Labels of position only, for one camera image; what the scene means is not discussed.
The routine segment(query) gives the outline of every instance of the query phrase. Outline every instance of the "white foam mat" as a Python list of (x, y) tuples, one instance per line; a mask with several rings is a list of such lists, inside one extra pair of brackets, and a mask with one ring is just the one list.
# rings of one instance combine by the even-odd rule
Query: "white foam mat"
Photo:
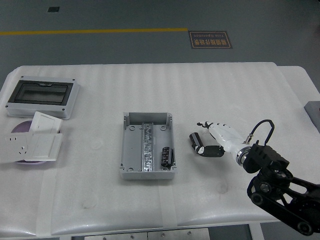
[[(290, 161), (295, 177), (319, 184), (320, 135), (303, 107), (309, 98), (319, 101), (320, 94), (302, 68), (285, 68), (270, 62), (17, 68), (0, 92), (0, 126), (6, 133), (31, 120), (8, 117), (5, 109), (20, 76), (73, 78), (81, 87), (71, 118), (61, 126), (56, 162), (0, 165), (0, 237), (274, 220), (247, 196), (255, 174), (228, 153), (196, 155), (189, 134), (199, 132), (205, 145), (214, 145), (197, 122), (228, 124), (245, 138), (256, 123), (271, 119), (275, 131), (268, 144)], [(123, 112), (172, 114), (178, 167), (173, 180), (121, 178)], [(262, 125), (252, 141), (264, 141), (268, 132)]]

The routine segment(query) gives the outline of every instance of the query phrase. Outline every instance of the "purple disc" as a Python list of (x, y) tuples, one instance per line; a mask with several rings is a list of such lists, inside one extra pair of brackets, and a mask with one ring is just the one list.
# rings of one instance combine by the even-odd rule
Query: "purple disc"
[(32, 121), (24, 121), (17, 126), (11, 131), (11, 133), (26, 133), (29, 132), (30, 126), (31, 126)]

